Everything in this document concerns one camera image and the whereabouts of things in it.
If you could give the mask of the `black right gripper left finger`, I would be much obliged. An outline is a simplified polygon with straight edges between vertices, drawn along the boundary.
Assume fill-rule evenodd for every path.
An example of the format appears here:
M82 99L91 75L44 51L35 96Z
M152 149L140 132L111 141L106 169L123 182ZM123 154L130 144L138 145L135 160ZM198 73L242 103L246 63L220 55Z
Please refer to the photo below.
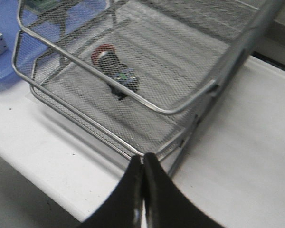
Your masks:
M143 212L143 165L133 156L121 180L80 228L139 228Z

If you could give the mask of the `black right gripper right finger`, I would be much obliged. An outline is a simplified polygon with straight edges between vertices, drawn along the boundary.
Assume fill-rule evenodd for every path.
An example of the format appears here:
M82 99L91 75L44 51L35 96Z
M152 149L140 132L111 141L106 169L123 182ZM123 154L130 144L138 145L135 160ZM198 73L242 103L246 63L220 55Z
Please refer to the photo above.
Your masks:
M149 228L221 228L172 182L153 153L143 158L143 197Z

